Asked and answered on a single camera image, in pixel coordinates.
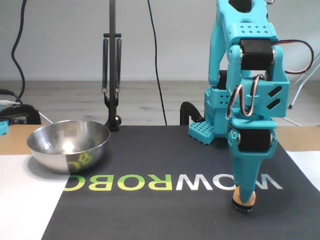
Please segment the teal fixed gripper finger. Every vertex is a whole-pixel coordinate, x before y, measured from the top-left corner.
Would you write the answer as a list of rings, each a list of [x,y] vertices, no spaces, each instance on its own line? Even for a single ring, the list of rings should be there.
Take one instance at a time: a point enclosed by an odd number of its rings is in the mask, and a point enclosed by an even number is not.
[[[259,156],[233,158],[233,176],[236,189],[232,201],[236,205],[255,204],[255,186],[262,160],[262,157]]]

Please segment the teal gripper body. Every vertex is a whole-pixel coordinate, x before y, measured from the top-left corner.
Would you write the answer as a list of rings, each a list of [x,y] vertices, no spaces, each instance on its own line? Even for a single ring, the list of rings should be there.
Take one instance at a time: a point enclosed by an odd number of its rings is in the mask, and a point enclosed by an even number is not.
[[[227,117],[229,153],[236,159],[270,159],[277,147],[277,123],[272,120]]]

